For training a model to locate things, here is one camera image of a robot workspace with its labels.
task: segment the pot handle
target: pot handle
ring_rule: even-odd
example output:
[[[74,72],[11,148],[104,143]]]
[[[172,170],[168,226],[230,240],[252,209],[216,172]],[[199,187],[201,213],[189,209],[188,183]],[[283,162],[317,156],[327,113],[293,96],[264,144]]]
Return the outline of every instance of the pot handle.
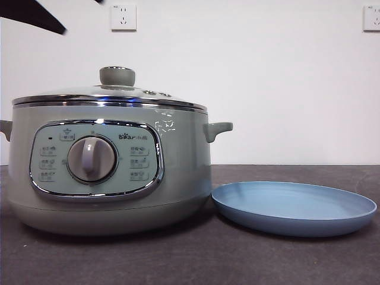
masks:
[[[232,131],[233,124],[228,122],[223,123],[208,123],[205,125],[206,141],[212,143],[215,137],[221,132]]]
[[[0,120],[0,132],[5,135],[7,141],[11,141],[12,121]]]

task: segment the chrome panel trim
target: chrome panel trim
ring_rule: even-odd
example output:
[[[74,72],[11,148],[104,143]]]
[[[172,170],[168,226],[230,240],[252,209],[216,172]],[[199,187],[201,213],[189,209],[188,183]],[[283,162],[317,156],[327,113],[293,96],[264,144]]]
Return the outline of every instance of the chrome panel trim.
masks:
[[[131,126],[135,128],[144,128],[150,132],[153,136],[155,147],[156,147],[156,159],[157,159],[157,172],[155,177],[145,186],[138,188],[129,192],[119,192],[112,194],[63,194],[48,191],[46,189],[41,188],[37,182],[33,179],[31,174],[31,158],[33,155],[34,143],[36,140],[37,133],[46,127],[49,126],[58,126],[58,125],[73,125],[73,124],[102,124],[102,125],[122,125],[122,126]],[[115,200],[127,200],[127,199],[136,199],[139,197],[144,197],[150,193],[152,193],[162,182],[164,177],[164,158],[162,152],[162,144],[160,140],[160,136],[158,132],[150,125],[146,123],[138,123],[138,122],[130,122],[130,121],[117,121],[117,120],[104,120],[99,122],[97,119],[91,120],[65,120],[65,121],[54,121],[48,123],[46,125],[41,126],[36,133],[34,134],[33,144],[32,144],[32,152],[30,154],[29,160],[29,178],[32,187],[37,191],[38,194],[42,196],[57,200],[57,201],[67,201],[67,202],[106,202],[106,201],[115,201]]]

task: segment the power socket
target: power socket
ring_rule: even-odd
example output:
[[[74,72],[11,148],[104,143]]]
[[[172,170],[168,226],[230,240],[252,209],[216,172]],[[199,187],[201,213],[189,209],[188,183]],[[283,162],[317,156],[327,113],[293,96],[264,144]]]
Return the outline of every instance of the power socket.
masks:
[[[111,6],[111,30],[135,31],[136,30],[136,5],[112,5]]]
[[[363,31],[380,31],[380,6],[365,6],[363,22]]]

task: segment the blue plate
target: blue plate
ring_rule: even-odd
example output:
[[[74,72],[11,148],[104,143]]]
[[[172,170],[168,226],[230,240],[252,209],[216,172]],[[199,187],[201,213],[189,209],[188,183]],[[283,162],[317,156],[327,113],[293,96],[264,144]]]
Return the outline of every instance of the blue plate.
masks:
[[[376,204],[359,194],[291,182],[238,182],[211,196],[228,219],[263,232],[286,236],[338,236],[359,230]]]

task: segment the dark object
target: dark object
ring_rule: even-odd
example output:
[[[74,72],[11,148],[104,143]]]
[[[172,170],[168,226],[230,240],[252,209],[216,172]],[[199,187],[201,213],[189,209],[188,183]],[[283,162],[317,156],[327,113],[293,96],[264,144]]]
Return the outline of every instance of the dark object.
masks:
[[[35,0],[0,0],[0,17],[23,22],[58,34],[66,28]]]

